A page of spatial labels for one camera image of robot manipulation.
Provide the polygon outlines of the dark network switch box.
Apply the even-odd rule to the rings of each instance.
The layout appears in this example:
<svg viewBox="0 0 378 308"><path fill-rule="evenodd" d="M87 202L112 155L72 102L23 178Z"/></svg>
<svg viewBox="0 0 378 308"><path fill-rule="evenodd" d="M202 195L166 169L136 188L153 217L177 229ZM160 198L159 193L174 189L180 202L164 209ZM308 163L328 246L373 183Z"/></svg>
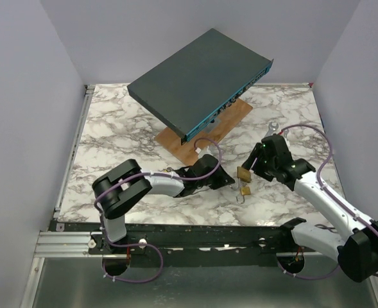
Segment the dark network switch box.
<svg viewBox="0 0 378 308"><path fill-rule="evenodd" d="M127 89L136 102L186 143L267 74L272 64L210 29Z"/></svg>

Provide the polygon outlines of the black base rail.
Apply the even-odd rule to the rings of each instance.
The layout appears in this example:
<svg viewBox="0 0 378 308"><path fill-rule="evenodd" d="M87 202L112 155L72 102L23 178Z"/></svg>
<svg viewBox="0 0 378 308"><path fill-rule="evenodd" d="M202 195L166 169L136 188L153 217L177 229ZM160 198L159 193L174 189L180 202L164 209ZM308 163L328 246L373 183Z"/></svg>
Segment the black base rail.
<svg viewBox="0 0 378 308"><path fill-rule="evenodd" d="M50 235L62 244L82 244L83 256L112 259L128 255L141 268L157 266L273 267L283 255L289 262L300 249L281 227L221 227L127 224L118 247L109 245L96 223L55 223Z"/></svg>

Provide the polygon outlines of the large silver wrench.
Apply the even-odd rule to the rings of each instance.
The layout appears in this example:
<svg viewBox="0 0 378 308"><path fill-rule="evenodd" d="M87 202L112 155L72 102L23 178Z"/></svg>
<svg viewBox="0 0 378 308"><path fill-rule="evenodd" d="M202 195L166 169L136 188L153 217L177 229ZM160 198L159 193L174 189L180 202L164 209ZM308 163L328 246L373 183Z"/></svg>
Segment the large silver wrench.
<svg viewBox="0 0 378 308"><path fill-rule="evenodd" d="M266 132L264 138L269 137L277 132L279 129L279 124L277 122L270 122L268 125L268 131Z"/></svg>

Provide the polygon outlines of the wooden board stand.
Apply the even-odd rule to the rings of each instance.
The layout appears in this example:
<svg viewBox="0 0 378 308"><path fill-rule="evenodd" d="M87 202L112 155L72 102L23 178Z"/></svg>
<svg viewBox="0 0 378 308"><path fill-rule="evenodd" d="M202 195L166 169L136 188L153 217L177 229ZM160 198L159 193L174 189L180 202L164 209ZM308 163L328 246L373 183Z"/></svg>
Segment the wooden board stand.
<svg viewBox="0 0 378 308"><path fill-rule="evenodd" d="M196 148L204 149L210 145L210 141L199 140L194 145L196 139L206 137L215 142L220 142L235 126L237 126L251 111L253 107L237 99L236 102L224 110L215 118L213 123L208 124L203 130L198 132L190 141L181 145L180 137L170 128L163 129L156 137L157 141L172 156L177 158L183 165L193 165L198 159Z"/></svg>

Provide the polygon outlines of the small brass padlock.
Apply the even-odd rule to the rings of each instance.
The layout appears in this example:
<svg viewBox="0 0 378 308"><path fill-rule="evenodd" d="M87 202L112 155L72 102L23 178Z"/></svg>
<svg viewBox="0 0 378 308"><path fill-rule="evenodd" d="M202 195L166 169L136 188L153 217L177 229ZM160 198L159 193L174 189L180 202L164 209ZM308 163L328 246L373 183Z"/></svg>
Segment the small brass padlock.
<svg viewBox="0 0 378 308"><path fill-rule="evenodd" d="M249 186L242 186L239 188L239 193L236 196L236 202L238 204L244 204L246 200L246 196L251 195L251 190Z"/></svg>

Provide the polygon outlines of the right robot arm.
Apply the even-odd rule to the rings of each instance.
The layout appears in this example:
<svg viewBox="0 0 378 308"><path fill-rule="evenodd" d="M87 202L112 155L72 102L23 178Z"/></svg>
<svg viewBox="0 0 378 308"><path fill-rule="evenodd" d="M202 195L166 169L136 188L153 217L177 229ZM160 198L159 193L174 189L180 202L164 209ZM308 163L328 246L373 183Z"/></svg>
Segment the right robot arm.
<svg viewBox="0 0 378 308"><path fill-rule="evenodd" d="M287 186L313 205L336 230L332 234L305 219L292 219L282 225L285 232L278 237L283 250L311 248L336 261L354 282L378 273L378 220L337 194L308 161L294 159L283 136L273 134L258 142L242 168Z"/></svg>

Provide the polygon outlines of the large brass padlock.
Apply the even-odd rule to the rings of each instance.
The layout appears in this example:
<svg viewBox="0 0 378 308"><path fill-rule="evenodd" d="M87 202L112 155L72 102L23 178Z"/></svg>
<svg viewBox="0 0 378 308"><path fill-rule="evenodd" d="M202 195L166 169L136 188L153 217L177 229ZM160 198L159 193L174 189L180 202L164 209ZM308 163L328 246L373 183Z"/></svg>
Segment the large brass padlock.
<svg viewBox="0 0 378 308"><path fill-rule="evenodd" d="M236 178L236 182L229 185L231 189L239 189L243 184L248 184L252 181L251 172L241 166L237 166Z"/></svg>

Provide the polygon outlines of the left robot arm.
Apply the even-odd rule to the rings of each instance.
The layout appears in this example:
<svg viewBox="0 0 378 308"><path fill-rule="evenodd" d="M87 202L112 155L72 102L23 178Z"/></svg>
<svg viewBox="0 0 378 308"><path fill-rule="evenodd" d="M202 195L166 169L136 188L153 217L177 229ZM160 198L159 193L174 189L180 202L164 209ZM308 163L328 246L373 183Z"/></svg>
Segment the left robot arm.
<svg viewBox="0 0 378 308"><path fill-rule="evenodd" d="M217 190L234 183L211 154L204 154L191 166L170 172L144 171L136 160L128 159L92 184L106 234L103 245L111 253L119 253L125 248L125 214L146 195L183 198L203 187Z"/></svg>

